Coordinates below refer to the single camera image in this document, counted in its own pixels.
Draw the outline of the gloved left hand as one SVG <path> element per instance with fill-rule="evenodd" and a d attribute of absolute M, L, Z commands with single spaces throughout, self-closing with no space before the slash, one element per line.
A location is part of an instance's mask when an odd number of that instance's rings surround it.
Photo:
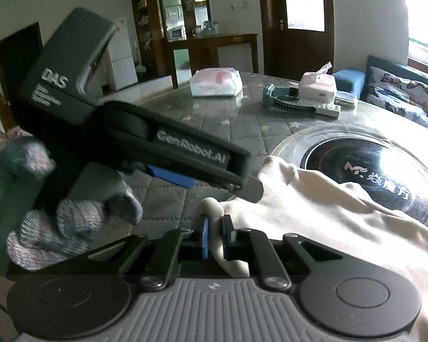
<path fill-rule="evenodd" d="M 128 235 L 143 208 L 116 171 L 52 159 L 32 136 L 0 139 L 0 274 L 28 271 Z"/>

